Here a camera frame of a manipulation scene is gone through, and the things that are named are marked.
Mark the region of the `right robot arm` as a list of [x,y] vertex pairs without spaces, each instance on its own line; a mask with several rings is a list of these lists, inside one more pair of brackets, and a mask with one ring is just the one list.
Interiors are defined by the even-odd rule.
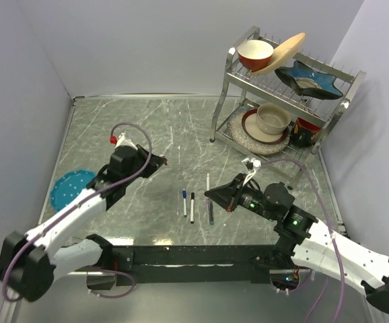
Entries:
[[276,223],[279,234],[273,258],[281,268],[310,268],[364,295],[377,310],[389,314],[389,256],[369,250],[329,230],[325,222],[294,205],[284,183],[264,190],[246,184],[245,174],[212,188],[205,196],[227,212],[243,207]]

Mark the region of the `white red-tip marker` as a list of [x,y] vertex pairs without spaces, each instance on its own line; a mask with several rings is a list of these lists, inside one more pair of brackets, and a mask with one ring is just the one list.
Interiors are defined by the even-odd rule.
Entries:
[[206,177],[206,191],[210,190],[210,173],[207,172],[207,177]]

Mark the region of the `purple highlighter pen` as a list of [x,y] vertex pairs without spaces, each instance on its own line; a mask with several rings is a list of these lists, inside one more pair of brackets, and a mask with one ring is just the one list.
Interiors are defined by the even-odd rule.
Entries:
[[206,206],[207,206],[207,218],[208,218],[208,221],[210,221],[210,201],[208,198],[206,198]]

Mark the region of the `white black-tip marker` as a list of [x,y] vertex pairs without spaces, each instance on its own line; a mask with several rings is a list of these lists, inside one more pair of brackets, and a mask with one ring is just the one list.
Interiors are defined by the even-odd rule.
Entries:
[[190,224],[195,222],[195,200],[190,200]]

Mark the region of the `white blue-tip marker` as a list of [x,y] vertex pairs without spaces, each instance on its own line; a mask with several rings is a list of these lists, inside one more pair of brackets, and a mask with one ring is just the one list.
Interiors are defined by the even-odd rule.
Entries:
[[186,197],[186,199],[184,199],[182,197],[182,205],[183,205],[183,215],[184,215],[184,217],[187,217],[188,216],[187,197]]

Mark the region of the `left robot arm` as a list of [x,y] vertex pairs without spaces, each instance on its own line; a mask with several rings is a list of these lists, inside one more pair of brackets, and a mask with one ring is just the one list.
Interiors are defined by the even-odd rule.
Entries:
[[84,224],[107,212],[138,178],[149,178],[167,159],[140,145],[119,145],[76,198],[41,225],[21,234],[10,233],[0,253],[2,294],[12,289],[18,299],[40,299],[62,276],[84,267],[116,270],[113,245],[92,234],[66,246],[67,240]]

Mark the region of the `green gel pen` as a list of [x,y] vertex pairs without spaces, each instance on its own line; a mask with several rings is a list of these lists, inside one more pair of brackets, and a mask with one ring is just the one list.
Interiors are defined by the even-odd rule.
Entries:
[[209,224],[214,225],[214,211],[213,211],[213,203],[209,201]]

